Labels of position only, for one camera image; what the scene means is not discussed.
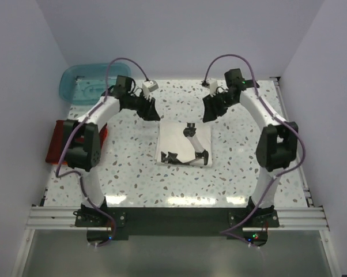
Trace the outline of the white t shirt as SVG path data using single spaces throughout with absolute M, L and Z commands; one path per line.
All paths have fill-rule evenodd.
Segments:
M 212 130 L 205 123 L 162 121 L 155 161 L 160 165 L 212 167 Z

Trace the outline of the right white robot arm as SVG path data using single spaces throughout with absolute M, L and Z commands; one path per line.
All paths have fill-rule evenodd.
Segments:
M 203 121 L 214 121 L 230 107 L 240 104 L 258 125 L 261 135 L 255 155 L 260 170 L 246 212 L 247 223 L 258 227 L 266 220 L 266 212 L 274 208 L 277 181 L 281 173 L 296 159 L 299 127 L 279 117 L 276 110 L 259 94 L 259 84 L 254 80 L 245 80 L 240 69 L 231 69 L 224 76 L 225 89 L 215 79 L 202 82 L 202 86 L 209 89 L 209 94 L 203 98 Z

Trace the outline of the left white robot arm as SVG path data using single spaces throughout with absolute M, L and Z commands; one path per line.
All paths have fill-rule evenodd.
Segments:
M 95 226 L 108 221 L 102 206 L 105 196 L 101 191 L 96 167 L 101 159 L 100 132 L 108 121 L 122 110 L 133 110 L 144 121 L 159 121 L 155 98 L 150 93 L 159 88 L 154 80 L 142 82 L 139 95 L 134 93 L 136 82 L 131 77 L 118 76 L 115 85 L 107 87 L 98 102 L 84 115 L 63 122 L 62 152 L 56 177 L 75 173 L 80 178 L 82 205 L 91 208 L 88 219 Z

